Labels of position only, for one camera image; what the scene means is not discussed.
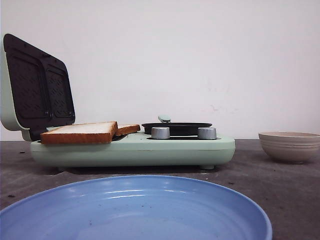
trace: black frying pan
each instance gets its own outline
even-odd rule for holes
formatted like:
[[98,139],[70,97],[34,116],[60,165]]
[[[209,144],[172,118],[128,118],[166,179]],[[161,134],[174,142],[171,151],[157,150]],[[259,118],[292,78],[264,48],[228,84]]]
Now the black frying pan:
[[192,136],[198,135],[198,128],[211,127],[211,123],[197,123],[197,122],[157,122],[144,123],[145,134],[151,134],[153,127],[169,127],[170,136]]

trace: countertop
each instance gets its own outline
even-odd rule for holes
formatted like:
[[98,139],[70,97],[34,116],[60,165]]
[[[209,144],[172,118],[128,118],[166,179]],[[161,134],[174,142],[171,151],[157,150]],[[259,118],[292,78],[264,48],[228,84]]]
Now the countertop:
[[272,161],[259,140],[236,140],[230,162],[202,170],[198,166],[59,169],[35,163],[29,142],[2,141],[0,151],[1,209],[73,182],[123,175],[170,175],[216,183],[248,196],[268,215],[274,240],[320,239],[320,152],[304,164],[285,164]]

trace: bread slice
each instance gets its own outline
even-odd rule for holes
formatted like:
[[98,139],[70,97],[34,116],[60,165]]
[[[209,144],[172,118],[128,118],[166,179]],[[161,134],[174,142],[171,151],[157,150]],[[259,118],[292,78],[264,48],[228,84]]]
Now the bread slice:
[[116,136],[121,136],[125,134],[132,134],[140,131],[139,124],[128,124],[128,125],[119,125],[117,131],[115,132]]
[[97,144],[110,143],[118,129],[116,121],[74,124],[42,133],[43,144]]

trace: ceramic bowl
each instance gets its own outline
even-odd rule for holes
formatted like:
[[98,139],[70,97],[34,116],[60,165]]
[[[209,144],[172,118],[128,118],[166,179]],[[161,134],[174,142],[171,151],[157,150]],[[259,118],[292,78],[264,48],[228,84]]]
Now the ceramic bowl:
[[259,133],[262,149],[271,158],[303,163],[320,149],[320,135],[303,132],[272,131]]

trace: sandwich maker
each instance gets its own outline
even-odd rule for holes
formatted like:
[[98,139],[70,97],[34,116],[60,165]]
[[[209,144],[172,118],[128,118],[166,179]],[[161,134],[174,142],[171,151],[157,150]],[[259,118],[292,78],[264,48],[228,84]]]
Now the sandwich maker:
[[53,167],[181,166],[213,169],[230,161],[235,140],[217,135],[152,139],[143,131],[111,143],[42,144],[40,134],[71,125],[76,115],[65,64],[29,43],[6,34],[1,44],[1,122],[31,141],[31,154]]

